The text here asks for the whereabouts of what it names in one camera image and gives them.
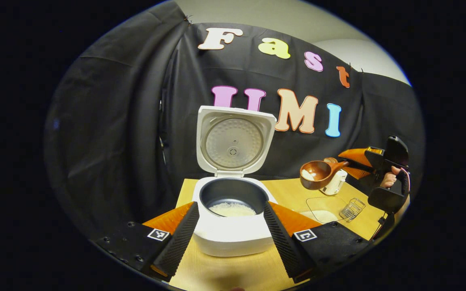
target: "brown scoop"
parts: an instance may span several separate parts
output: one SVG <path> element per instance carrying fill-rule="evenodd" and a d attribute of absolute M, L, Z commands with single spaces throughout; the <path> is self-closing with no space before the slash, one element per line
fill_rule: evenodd
<path fill-rule="evenodd" d="M 303 187 L 309 190 L 321 189 L 329 184 L 335 173 L 349 164 L 349 162 L 337 162 L 333 157 L 327 157 L 325 160 L 307 162 L 307 164 L 301 166 L 299 170 L 300 182 Z M 310 177 L 303 177 L 303 170 L 307 171 L 313 179 L 310 180 Z"/>

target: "wooden table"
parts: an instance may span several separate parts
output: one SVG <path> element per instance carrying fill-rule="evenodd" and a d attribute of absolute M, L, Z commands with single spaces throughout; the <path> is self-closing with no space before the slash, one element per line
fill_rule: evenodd
<path fill-rule="evenodd" d="M 197 180 L 185 179 L 176 207 L 192 201 Z M 339 202 L 358 198 L 366 204 L 363 211 L 351 222 L 339 221 L 344 226 L 370 239 L 383 216 L 383 211 L 368 204 L 368 197 L 344 183 L 338 194 L 326 196 L 318 190 L 305 189 L 299 179 L 261 181 L 272 193 L 277 202 L 296 212 L 314 218 L 312 210 L 339 212 Z M 275 291 L 293 287 L 292 279 L 287 277 L 285 268 L 273 245 L 269 250 L 240 257 L 213 257 L 200 252 L 194 238 L 190 240 L 177 273 L 170 280 L 170 285 L 188 291 L 229 291 L 233 287 L 242 287 L 246 291 Z"/>

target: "black cloth backdrop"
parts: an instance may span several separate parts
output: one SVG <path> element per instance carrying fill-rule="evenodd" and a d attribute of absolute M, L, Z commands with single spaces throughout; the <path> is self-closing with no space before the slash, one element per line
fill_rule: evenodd
<path fill-rule="evenodd" d="M 223 50 L 199 50 L 209 27 L 240 28 L 244 35 Z M 285 41 L 290 59 L 259 51 L 264 37 Z M 305 66 L 307 51 L 320 55 L 323 72 Z M 349 73 L 349 89 L 341 85 L 336 66 Z M 213 105 L 211 89 L 217 85 L 238 89 L 232 107 L 239 108 L 247 108 L 245 89 L 266 91 L 260 111 L 277 118 L 280 88 L 294 91 L 300 104 L 307 95 L 319 101 L 314 133 L 276 131 L 263 167 L 247 177 L 299 177 L 304 162 L 351 148 L 384 148 L 387 136 L 397 135 L 409 147 L 416 193 L 425 132 L 410 86 L 351 70 L 312 44 L 265 28 L 189 26 L 183 11 L 168 1 L 96 41 L 72 64 L 54 94 L 44 156 L 58 200 L 83 234 L 95 239 L 116 223 L 160 215 L 175 206 L 185 178 L 212 175 L 197 164 L 195 139 L 197 111 Z M 327 103 L 342 107 L 340 137 L 325 135 Z M 368 186 L 348 182 L 368 193 Z"/>
<path fill-rule="evenodd" d="M 222 50 L 199 50 L 197 46 L 204 42 L 206 29 L 210 27 L 237 28 L 244 34 L 235 36 Z M 266 37 L 285 41 L 291 57 L 281 59 L 259 51 L 258 45 Z M 321 57 L 322 72 L 305 65 L 304 53 L 308 51 Z M 349 73 L 349 88 L 341 84 L 337 66 L 343 66 Z M 231 104 L 238 108 L 248 106 L 245 89 L 264 90 L 267 95 L 261 100 L 259 110 L 276 118 L 280 112 L 278 89 L 294 91 L 299 105 L 308 95 L 318 99 L 314 133 L 301 133 L 299 129 L 275 131 L 264 165 L 246 177 L 259 180 L 296 178 L 306 162 L 337 157 L 352 148 L 374 146 L 384 149 L 387 137 L 396 135 L 409 148 L 412 193 L 416 194 L 422 176 L 425 129 L 422 112 L 409 85 L 389 77 L 352 70 L 349 64 L 329 52 L 289 35 L 231 23 L 192 25 L 170 59 L 162 92 L 160 135 L 165 144 L 163 151 L 172 178 L 172 191 L 179 191 L 184 178 L 200 179 L 212 175 L 197 163 L 197 113 L 201 105 L 214 104 L 211 89 L 219 85 L 238 89 Z M 342 108 L 339 137 L 325 134 L 329 123 L 328 103 Z M 355 179 L 348 182 L 365 193 L 371 190 L 371 185 Z"/>

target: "peach letter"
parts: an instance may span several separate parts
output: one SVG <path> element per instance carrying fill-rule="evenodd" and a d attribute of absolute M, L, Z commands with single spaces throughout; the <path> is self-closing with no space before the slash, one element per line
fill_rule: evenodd
<path fill-rule="evenodd" d="M 226 44 L 233 41 L 233 34 L 241 36 L 244 34 L 241 30 L 235 28 L 208 28 L 206 29 L 208 35 L 202 44 L 199 44 L 198 48 L 201 50 L 222 50 L 224 45 L 220 43 L 224 40 Z"/>
<path fill-rule="evenodd" d="M 341 81 L 341 84 L 346 88 L 350 88 L 350 83 L 348 83 L 346 80 L 346 78 L 350 77 L 350 75 L 346 72 L 344 67 L 339 66 L 336 68 L 339 71 L 339 80 Z"/>
<path fill-rule="evenodd" d="M 290 125 L 292 130 L 296 131 L 298 125 L 299 131 L 304 134 L 311 134 L 314 132 L 314 114 L 316 112 L 316 105 L 318 99 L 314 96 L 307 96 L 301 104 L 298 105 L 296 94 L 289 89 L 279 89 L 278 95 L 281 97 L 280 116 L 274 129 L 277 131 L 288 131 L 289 125 L 287 120 L 290 118 Z"/>
<path fill-rule="evenodd" d="M 282 59 L 290 58 L 289 55 L 289 46 L 279 39 L 276 38 L 263 38 L 262 41 L 264 44 L 260 44 L 258 49 L 262 53 L 266 53 L 267 55 L 276 55 L 277 57 L 281 57 Z"/>

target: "finger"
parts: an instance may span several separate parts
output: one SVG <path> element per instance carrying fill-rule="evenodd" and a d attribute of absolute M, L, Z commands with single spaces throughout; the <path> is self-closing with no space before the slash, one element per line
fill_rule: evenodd
<path fill-rule="evenodd" d="M 392 166 L 392 173 L 398 175 L 400 173 L 400 169 L 395 166 Z"/>
<path fill-rule="evenodd" d="M 382 188 L 391 188 L 393 186 L 394 182 L 393 181 L 386 181 L 381 184 Z"/>
<path fill-rule="evenodd" d="M 394 173 L 388 172 L 384 175 L 385 181 L 396 181 L 396 175 Z"/>

